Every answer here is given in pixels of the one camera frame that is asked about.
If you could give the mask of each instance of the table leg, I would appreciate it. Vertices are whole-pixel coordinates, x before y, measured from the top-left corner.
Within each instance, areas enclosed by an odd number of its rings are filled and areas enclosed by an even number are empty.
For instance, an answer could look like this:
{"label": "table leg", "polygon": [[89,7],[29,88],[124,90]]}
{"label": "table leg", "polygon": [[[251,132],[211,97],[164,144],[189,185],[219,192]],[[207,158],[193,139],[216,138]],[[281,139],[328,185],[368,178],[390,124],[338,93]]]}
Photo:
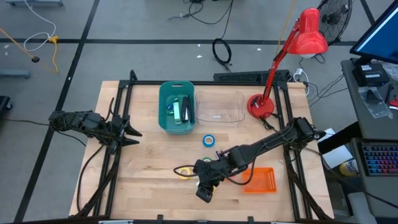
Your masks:
{"label": "table leg", "polygon": [[319,152],[322,154],[328,153],[339,146],[349,143],[352,138],[361,137],[362,134],[359,124],[358,122],[354,122],[353,124],[345,127],[345,129],[318,143]]}

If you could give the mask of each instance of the lamp arm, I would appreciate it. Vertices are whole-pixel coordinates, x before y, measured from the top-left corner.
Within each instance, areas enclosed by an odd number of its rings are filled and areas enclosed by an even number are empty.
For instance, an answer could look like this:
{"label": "lamp arm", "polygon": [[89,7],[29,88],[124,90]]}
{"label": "lamp arm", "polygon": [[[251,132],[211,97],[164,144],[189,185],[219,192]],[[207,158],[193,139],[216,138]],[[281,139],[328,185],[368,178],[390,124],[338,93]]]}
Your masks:
{"label": "lamp arm", "polygon": [[299,24],[300,24],[300,21],[297,19],[284,46],[282,47],[282,49],[279,51],[279,53],[275,56],[274,60],[272,61],[272,66],[269,71],[266,88],[264,89],[264,93],[262,94],[262,100],[260,101],[261,104],[265,103],[269,98],[269,94],[271,92],[271,85],[272,85],[272,82],[274,81],[275,72],[278,69],[280,62],[286,56],[287,49],[289,48],[289,45],[292,43],[294,37],[296,36],[297,32],[299,31]]}

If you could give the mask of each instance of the orange plastic basket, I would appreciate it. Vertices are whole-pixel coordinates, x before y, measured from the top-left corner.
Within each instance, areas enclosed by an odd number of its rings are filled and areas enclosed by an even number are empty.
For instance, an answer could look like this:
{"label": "orange plastic basket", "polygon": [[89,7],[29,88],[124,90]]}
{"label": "orange plastic basket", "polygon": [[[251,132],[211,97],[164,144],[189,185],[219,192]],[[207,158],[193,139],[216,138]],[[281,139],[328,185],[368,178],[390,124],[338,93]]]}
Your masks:
{"label": "orange plastic basket", "polygon": [[[243,182],[250,177],[251,169],[243,172]],[[243,192],[247,194],[255,193],[274,193],[277,192],[274,168],[272,167],[256,167],[253,171],[253,178],[250,183],[243,187]]]}

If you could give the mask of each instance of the wooden tabletop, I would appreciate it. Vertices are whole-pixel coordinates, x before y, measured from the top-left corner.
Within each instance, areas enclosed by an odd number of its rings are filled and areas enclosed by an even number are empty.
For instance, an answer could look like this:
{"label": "wooden tabletop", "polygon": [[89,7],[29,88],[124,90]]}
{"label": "wooden tabletop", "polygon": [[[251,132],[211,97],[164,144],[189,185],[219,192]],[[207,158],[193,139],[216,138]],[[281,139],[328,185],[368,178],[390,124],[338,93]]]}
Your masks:
{"label": "wooden tabletop", "polygon": [[[97,113],[106,116],[109,103],[112,97],[116,96],[117,90],[118,82],[103,82],[96,107]],[[244,105],[246,105],[249,97],[262,93],[264,87],[195,86],[195,92],[201,90],[209,93],[239,91],[244,95]],[[282,92],[280,95],[287,122]],[[289,95],[294,117],[306,117],[311,123],[302,83],[289,83]],[[245,119],[235,127],[197,124],[191,134],[172,136],[165,133],[158,125],[158,97],[158,85],[133,86],[129,112],[131,126],[141,132],[143,137],[132,137],[140,141],[140,144],[122,149],[111,218],[153,220],[158,214],[163,214],[165,220],[245,221],[248,216],[253,216],[255,221],[294,221],[282,147],[277,147],[256,160],[256,167],[274,168],[277,185],[277,193],[274,194],[244,194],[242,186],[226,180],[220,183],[212,201],[205,203],[195,195],[197,177],[181,180],[173,173],[174,167],[194,165],[197,159],[204,157],[215,159],[215,151],[226,150],[240,144],[251,144],[274,132],[265,130],[262,123],[245,110]],[[276,118],[270,117],[267,120],[279,129]],[[212,134],[216,139],[216,144],[212,148],[203,146],[202,139],[206,134]],[[88,140],[82,165],[99,147],[96,139]],[[308,147],[318,150],[315,141]],[[333,217],[319,156],[305,150],[301,155],[308,191],[325,213]],[[104,149],[86,168],[81,182],[81,207],[90,199],[98,186],[103,158]],[[241,181],[241,176],[238,175],[234,179]],[[297,188],[296,190],[300,216],[305,217],[302,196]],[[101,206],[102,214],[107,195],[106,190]],[[76,212],[75,194],[70,214]]]}

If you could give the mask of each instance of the monitor screen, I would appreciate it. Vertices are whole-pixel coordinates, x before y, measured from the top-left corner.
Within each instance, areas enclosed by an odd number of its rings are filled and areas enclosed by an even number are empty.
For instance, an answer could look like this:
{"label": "monitor screen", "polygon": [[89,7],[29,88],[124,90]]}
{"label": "monitor screen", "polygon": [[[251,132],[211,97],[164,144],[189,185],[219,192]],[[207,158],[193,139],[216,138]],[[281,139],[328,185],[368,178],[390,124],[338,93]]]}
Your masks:
{"label": "monitor screen", "polygon": [[398,63],[398,1],[360,38],[351,53]]}

